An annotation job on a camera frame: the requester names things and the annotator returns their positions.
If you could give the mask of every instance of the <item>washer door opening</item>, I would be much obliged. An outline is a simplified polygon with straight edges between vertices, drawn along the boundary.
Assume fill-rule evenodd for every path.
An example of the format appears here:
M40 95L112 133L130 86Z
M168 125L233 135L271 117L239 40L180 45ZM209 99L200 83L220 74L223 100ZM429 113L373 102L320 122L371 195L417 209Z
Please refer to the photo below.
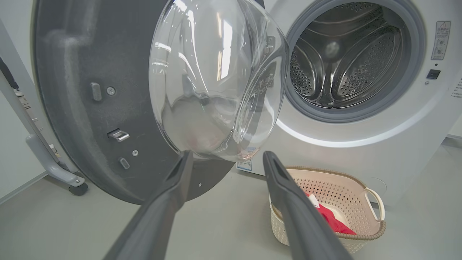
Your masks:
M419 67L412 55L414 40L406 22L382 5L353 2L331 8L297 39L287 96L299 111L320 121L370 117L413 81L415 73L406 70Z

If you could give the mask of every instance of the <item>stainless steel drum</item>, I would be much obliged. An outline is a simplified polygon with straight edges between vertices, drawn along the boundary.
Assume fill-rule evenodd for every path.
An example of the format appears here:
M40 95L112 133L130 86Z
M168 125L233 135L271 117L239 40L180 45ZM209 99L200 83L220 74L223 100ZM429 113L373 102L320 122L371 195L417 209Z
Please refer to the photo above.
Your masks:
M312 105L340 109L362 103L396 75L403 53L400 18L372 3L337 6L316 18L294 47L290 77Z

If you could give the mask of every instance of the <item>sticker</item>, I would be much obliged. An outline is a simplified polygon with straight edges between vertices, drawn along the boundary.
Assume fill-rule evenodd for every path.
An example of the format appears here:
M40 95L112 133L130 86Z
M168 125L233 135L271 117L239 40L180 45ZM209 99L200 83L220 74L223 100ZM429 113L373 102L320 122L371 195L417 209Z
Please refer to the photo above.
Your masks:
M451 93L452 98L462 99L462 79L459 80Z
M253 159L250 159L248 161L240 161L236 163L236 168L239 170L244 170L244 171L252 171L252 161Z
M435 44L433 46L432 60L444 59L446 47L448 47L451 21L436 22Z

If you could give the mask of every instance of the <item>gray floor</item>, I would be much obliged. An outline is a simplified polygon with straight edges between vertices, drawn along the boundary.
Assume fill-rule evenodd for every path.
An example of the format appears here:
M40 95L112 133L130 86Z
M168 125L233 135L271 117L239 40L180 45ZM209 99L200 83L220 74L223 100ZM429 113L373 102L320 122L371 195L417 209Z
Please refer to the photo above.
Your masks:
M353 256L361 259L460 259L457 190L462 150L441 146L400 203L387 231ZM82 197L45 178L0 205L0 259L101 259L138 206L92 184ZM166 259L290 259L271 231L266 183L232 170L177 213Z

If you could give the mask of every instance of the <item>brown braided rim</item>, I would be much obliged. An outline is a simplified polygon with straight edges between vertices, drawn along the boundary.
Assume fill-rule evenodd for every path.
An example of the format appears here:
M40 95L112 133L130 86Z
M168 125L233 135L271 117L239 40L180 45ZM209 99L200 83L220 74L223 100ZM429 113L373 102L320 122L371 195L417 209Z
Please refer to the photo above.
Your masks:
M356 181L357 183L359 183L363 188L367 188L367 186L362 181L360 181L359 179L357 179L357 178L355 178L355 177L353 177L353 176L351 176L349 174L346 174L346 173L341 173L341 172L336 172L336 171L331 171L331 170L325 170L325 169L319 169L319 168L303 167L303 166L287 166L286 169L288 169L288 170L305 170L305 171L314 171L314 172L335 174L335 175L350 178L350 179ZM276 217L279 218L280 221L284 222L283 218L282 218L281 211L279 211L272 203L271 203L271 207L273 208L274 213L276 214ZM385 221L381 221L379 230L377 231L377 233L375 233L373 235L350 235L350 234L342 234L342 233L337 233L337 232L335 234L337 235L338 238L343 238L343 239L371 241L371 240L375 240L375 239L381 237L384 234L386 228L387 228L387 223Z

